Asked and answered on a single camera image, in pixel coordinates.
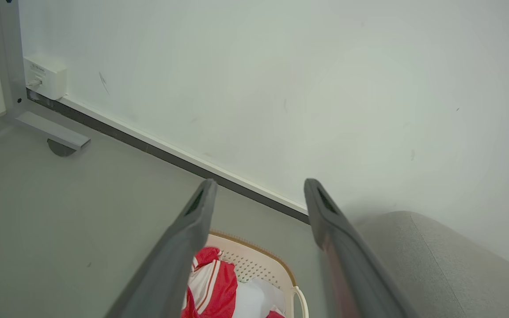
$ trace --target wall socket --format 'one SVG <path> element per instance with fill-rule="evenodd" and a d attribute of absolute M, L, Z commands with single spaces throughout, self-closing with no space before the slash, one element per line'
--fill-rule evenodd
<path fill-rule="evenodd" d="M 52 100 L 66 94 L 66 68 L 46 57 L 24 57 L 27 88 Z"/>

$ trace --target gray fabric upholstery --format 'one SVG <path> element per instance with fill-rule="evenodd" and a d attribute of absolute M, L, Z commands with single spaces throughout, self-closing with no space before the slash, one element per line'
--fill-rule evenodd
<path fill-rule="evenodd" d="M 509 262 L 413 212 L 391 212 L 359 232 L 420 316 L 509 318 Z"/>

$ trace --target basket rim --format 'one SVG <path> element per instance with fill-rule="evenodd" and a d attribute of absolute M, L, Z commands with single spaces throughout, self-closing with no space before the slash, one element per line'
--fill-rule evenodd
<path fill-rule="evenodd" d="M 262 254 L 272 258 L 273 260 L 277 261 L 286 270 L 286 273 L 288 273 L 288 276 L 290 277 L 290 280 L 292 281 L 292 286 L 297 286 L 296 279 L 294 278 L 294 276 L 292 274 L 292 271 L 289 269 L 288 265 L 286 265 L 284 263 L 284 261 L 282 261 L 279 257 L 274 255 L 270 251 L 267 251 L 266 249 L 264 249 L 264 248 L 262 248 L 262 247 L 260 247 L 258 245 L 255 245 L 255 244 L 253 244 L 253 243 L 251 243 L 251 242 L 249 242 L 247 240 L 244 240 L 242 238 L 236 237 L 236 236 L 228 234 L 228 233 L 224 233 L 224 232 L 216 231 L 216 230 L 209 230 L 209 233 L 211 235 L 213 235 L 213 236 L 224 238 L 224 239 L 228 239 L 228 240 L 233 241 L 235 243 L 238 243 L 238 244 L 244 245 L 246 247 L 252 248 L 253 250 L 255 250 L 257 252 L 260 252 L 260 253 L 262 253 Z"/>

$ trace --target beige plastic basket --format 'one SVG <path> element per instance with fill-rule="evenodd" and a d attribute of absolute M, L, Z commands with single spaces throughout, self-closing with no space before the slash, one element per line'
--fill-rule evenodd
<path fill-rule="evenodd" d="M 253 278 L 261 278 L 284 292 L 286 318 L 294 318 L 294 296 L 300 299 L 303 318 L 309 318 L 308 305 L 304 294 L 296 285 L 292 272 L 280 258 L 249 242 L 228 234 L 211 231 L 206 246 L 219 248 L 222 260 L 235 264 L 237 280 L 246 283 Z"/>

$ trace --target gray floor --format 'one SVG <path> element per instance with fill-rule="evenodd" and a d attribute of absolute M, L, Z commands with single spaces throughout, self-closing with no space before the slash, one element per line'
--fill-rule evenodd
<path fill-rule="evenodd" d="M 0 119 L 0 317 L 100 318 L 202 179 L 37 112 L 91 145 L 60 158 L 41 135 Z M 280 256 L 311 316 L 326 316 L 308 225 L 220 187 L 212 228 Z"/>

